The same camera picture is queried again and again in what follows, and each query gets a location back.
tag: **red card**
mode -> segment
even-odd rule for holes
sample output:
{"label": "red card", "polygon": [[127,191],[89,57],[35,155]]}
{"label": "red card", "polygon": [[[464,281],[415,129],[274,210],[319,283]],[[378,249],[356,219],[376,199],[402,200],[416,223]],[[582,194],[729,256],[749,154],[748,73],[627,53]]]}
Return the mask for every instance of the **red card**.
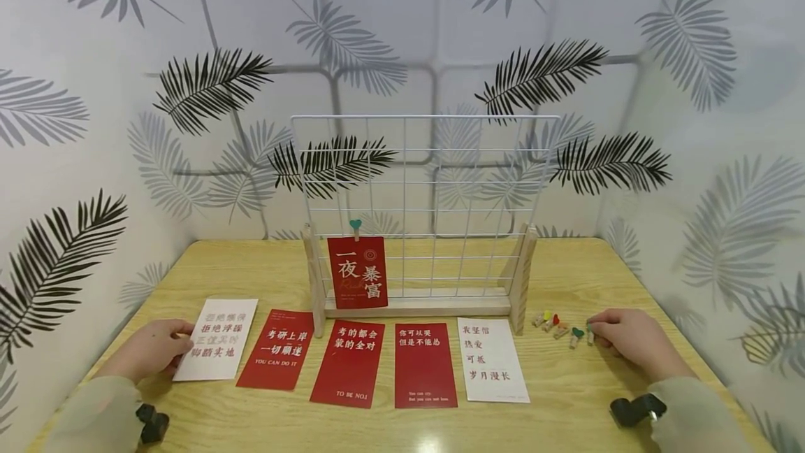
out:
{"label": "red card", "polygon": [[389,305],[386,248],[382,236],[328,238],[330,269],[337,308]]}
{"label": "red card", "polygon": [[238,386],[293,390],[312,336],[313,314],[309,311],[271,310]]}
{"label": "red card", "polygon": [[313,385],[311,402],[372,407],[385,330],[383,324],[336,320]]}
{"label": "red card", "polygon": [[448,325],[397,324],[394,331],[394,407],[458,407]]}

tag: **sleeve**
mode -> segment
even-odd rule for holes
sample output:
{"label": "sleeve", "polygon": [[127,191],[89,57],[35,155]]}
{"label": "sleeve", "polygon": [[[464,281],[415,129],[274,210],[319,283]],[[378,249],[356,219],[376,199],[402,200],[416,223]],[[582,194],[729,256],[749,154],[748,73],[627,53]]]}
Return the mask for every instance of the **sleeve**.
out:
{"label": "sleeve", "polygon": [[134,452],[143,423],[139,391],[123,377],[90,380],[67,401],[45,442],[46,453]]}
{"label": "sleeve", "polygon": [[668,407],[651,434],[662,453],[752,452],[727,406],[698,379],[669,378],[649,391]]}

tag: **human hand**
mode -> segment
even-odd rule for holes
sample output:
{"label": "human hand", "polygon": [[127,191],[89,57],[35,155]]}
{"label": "human hand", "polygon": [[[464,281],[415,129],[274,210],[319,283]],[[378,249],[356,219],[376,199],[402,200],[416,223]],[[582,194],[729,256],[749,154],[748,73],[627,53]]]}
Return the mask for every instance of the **human hand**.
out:
{"label": "human hand", "polygon": [[611,308],[588,319],[598,343],[639,365],[652,383],[696,377],[658,322],[643,310]]}
{"label": "human hand", "polygon": [[165,371],[173,374],[181,356],[193,347],[193,324],[179,319],[153,320],[140,327],[117,348],[93,378],[121,375],[134,384]]}

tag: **white card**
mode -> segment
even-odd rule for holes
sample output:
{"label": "white card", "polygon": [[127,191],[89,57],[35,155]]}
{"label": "white card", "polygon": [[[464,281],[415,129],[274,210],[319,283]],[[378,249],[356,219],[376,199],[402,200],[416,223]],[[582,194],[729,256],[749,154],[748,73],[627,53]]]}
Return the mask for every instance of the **white card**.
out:
{"label": "white card", "polygon": [[208,299],[174,381],[232,380],[249,337],[256,299]]}
{"label": "white card", "polygon": [[458,319],[468,401],[530,403],[509,321]]}

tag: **mini clothespin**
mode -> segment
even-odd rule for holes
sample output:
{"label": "mini clothespin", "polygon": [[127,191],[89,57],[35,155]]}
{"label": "mini clothespin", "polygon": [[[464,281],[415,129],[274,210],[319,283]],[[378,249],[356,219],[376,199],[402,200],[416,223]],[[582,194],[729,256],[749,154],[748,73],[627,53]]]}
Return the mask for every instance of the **mini clothespin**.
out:
{"label": "mini clothespin", "polygon": [[355,241],[360,241],[361,239],[361,220],[360,219],[352,219],[349,221],[349,225],[353,229],[353,236],[355,237]]}
{"label": "mini clothespin", "polygon": [[568,327],[565,322],[559,322],[558,326],[556,326],[556,329],[557,331],[554,333],[554,340],[558,340],[559,338],[570,332],[570,327]]}
{"label": "mini clothespin", "polygon": [[573,335],[570,338],[570,347],[573,350],[576,350],[576,346],[578,346],[579,340],[581,340],[584,337],[584,331],[582,331],[581,329],[577,329],[576,327],[573,327],[570,331],[571,334]]}
{"label": "mini clothespin", "polygon": [[545,324],[542,325],[542,330],[545,331],[545,332],[550,331],[551,327],[555,326],[555,325],[558,325],[558,315],[557,314],[554,314],[554,316],[551,318],[551,320],[545,322]]}
{"label": "mini clothespin", "polygon": [[531,322],[531,324],[534,324],[534,327],[539,327],[549,320],[551,320],[551,312],[545,310],[544,314],[541,317],[535,317],[534,322]]}

